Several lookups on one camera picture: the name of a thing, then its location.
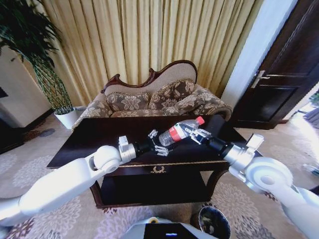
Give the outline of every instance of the carpet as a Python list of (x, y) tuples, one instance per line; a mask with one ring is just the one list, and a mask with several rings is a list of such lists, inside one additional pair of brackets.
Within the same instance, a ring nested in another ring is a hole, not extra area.
[[(237, 129), (246, 139), (260, 133), (265, 142), (260, 147), (264, 156), (285, 163), (294, 175), (294, 184), (307, 189), (319, 185), (316, 177), (302, 169), (319, 158), (319, 130), (300, 115), (272, 130)], [(0, 155), (0, 197), (25, 193), (41, 176), (50, 172), (46, 165), (71, 134), (53, 116), (24, 138), (26, 143)], [(210, 172), (202, 172), (207, 180)], [(272, 195), (255, 194), (229, 173), (216, 185), (210, 202), (228, 219), (232, 235), (237, 239), (305, 238), (287, 219), (280, 203)], [(97, 209), (90, 190), (61, 208), (41, 214), (16, 225), (8, 239), (117, 239), (136, 221), (158, 216), (175, 222), (189, 223), (202, 203), (145, 207)]]

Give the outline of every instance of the drawer handle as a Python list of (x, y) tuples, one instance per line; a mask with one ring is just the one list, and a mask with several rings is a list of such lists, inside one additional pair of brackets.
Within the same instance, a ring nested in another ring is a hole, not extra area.
[(156, 166), (153, 168), (151, 173), (166, 173), (164, 166), (161, 167), (161, 170), (156, 170)]

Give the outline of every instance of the sofa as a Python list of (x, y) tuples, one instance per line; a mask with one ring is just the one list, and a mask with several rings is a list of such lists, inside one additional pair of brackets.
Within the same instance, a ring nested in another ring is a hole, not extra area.
[(149, 117), (219, 114), (229, 120), (230, 105), (196, 84), (197, 69), (191, 61), (174, 61), (160, 71), (149, 69), (149, 78), (129, 85), (112, 77), (76, 121), (84, 118)]

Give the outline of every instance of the door handle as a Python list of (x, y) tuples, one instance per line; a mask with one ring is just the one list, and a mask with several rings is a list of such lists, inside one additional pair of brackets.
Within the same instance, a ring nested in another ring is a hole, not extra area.
[(258, 73), (258, 76), (256, 77), (254, 83), (251, 85), (250, 88), (252, 88), (252, 89), (255, 88), (256, 85), (258, 84), (258, 82), (259, 82), (261, 79), (269, 79), (269, 78), (270, 78), (270, 77), (267, 77), (267, 76), (263, 76), (264, 73), (265, 73), (265, 71), (260, 71), (260, 72)]

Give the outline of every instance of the carved wooden frame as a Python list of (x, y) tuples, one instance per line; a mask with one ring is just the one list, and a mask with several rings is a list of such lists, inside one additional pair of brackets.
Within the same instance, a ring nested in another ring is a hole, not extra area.
[(101, 90), (101, 93), (103, 94), (105, 92), (106, 88), (109, 86), (112, 86), (112, 85), (121, 85), (121, 86), (126, 86), (126, 87), (131, 87), (131, 88), (145, 87), (145, 86), (149, 85), (150, 83), (154, 82), (164, 71), (166, 71), (167, 69), (169, 69), (170, 67), (172, 67), (174, 65), (181, 64), (181, 63), (189, 64), (194, 68), (194, 70), (196, 72), (196, 78), (195, 78), (195, 83), (196, 83), (197, 82), (197, 68), (194, 65), (194, 63), (192, 63), (191, 61), (188, 61), (188, 60), (178, 60), (178, 61), (174, 61), (174, 62), (168, 64), (160, 71), (155, 71), (155, 70), (153, 70), (153, 68), (150, 68), (149, 69), (149, 78), (144, 83), (142, 83), (140, 85), (129, 85), (129, 84), (121, 81), (120, 74), (116, 74), (104, 86), (103, 90)]

